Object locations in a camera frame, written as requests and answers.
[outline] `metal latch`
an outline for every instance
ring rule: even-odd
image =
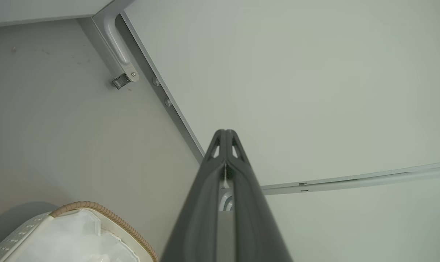
[[[122,73],[119,77],[115,78],[112,83],[115,85],[115,87],[117,89],[122,88],[123,86],[125,86],[127,83],[130,83],[131,80],[128,78],[128,76],[126,75],[126,73]]]

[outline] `laundry basket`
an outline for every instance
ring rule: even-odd
[[[24,222],[0,242],[0,262],[17,260],[40,229],[47,227],[56,217],[76,212],[78,209],[92,212],[100,220],[101,228],[119,237],[139,257],[140,262],[157,262],[157,254],[153,248],[133,227],[112,211],[89,201],[67,204],[51,213],[40,214]]]

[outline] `white panel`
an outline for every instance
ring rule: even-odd
[[[261,184],[440,162],[440,0],[137,0],[126,13],[204,149]]]
[[[440,262],[440,178],[267,200],[294,261]]]
[[[95,15],[112,0],[0,0],[0,25]]]

